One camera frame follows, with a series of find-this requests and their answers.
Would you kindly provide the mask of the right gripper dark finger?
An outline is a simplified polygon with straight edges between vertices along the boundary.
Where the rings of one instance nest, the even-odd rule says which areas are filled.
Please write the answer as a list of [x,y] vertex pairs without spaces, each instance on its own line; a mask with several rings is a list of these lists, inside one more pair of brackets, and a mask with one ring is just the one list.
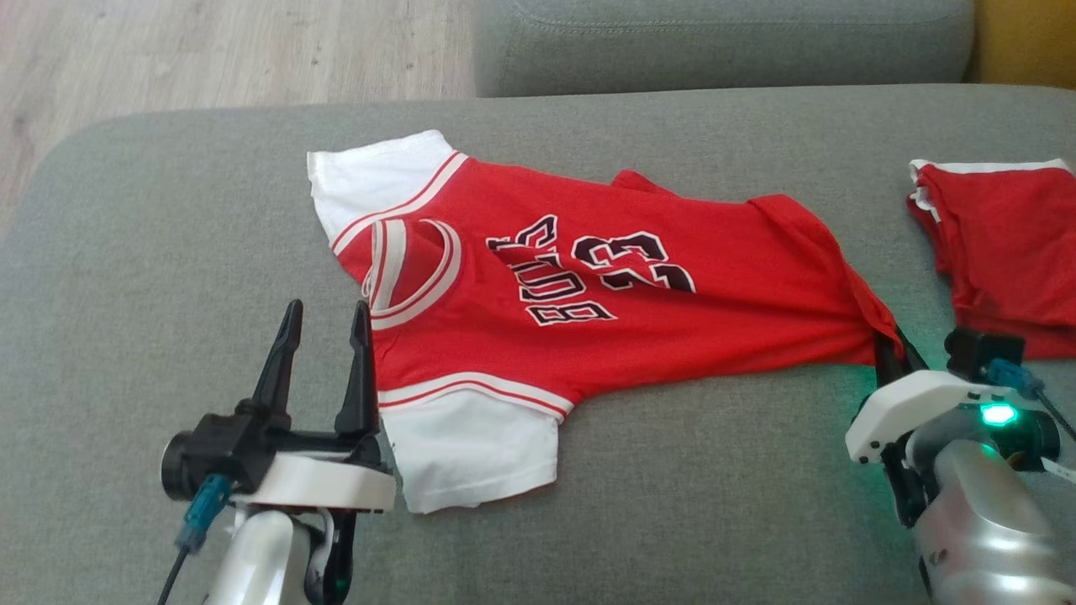
[[898,341],[894,344],[896,378],[903,378],[903,376],[908,376],[917,371],[926,371],[926,369],[930,369],[925,358],[923,358],[918,349],[911,344],[911,341],[900,328],[900,325],[896,326],[895,330],[898,335]]
[[905,375],[902,357],[902,341],[894,340],[881,332],[873,334],[873,368],[876,386],[887,386]]

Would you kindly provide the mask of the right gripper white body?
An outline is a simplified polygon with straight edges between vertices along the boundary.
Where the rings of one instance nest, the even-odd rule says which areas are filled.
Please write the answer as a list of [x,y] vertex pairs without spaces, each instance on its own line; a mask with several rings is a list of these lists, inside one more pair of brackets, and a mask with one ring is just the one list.
[[873,391],[844,444],[852,462],[883,467],[900,524],[910,529],[942,494],[934,463],[949,444],[981,444],[1016,472],[1045,472],[1058,462],[1054,417],[1018,407],[1020,396],[1007,379],[971,382],[920,369]]

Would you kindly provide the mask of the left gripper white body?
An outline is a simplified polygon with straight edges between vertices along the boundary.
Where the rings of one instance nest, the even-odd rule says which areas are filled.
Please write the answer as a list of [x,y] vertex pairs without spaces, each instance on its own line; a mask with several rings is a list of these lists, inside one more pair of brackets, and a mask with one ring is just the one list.
[[374,437],[353,456],[279,453],[257,490],[230,500],[231,602],[345,602],[358,517],[390,512],[396,490]]

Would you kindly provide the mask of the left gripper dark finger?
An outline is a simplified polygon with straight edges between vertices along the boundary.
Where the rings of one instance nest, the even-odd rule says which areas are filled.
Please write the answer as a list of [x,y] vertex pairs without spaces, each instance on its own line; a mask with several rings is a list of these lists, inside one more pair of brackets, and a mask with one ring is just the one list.
[[287,410],[291,393],[293,357],[301,341],[303,302],[293,299],[286,307],[277,337],[266,354],[264,367],[255,390],[250,397],[237,405],[237,413],[260,418],[274,430],[291,430],[292,418]]
[[379,396],[377,395],[372,310],[369,302],[358,300],[352,321],[349,342],[353,358],[346,378],[345,399],[335,416],[338,435],[373,435],[379,433]]

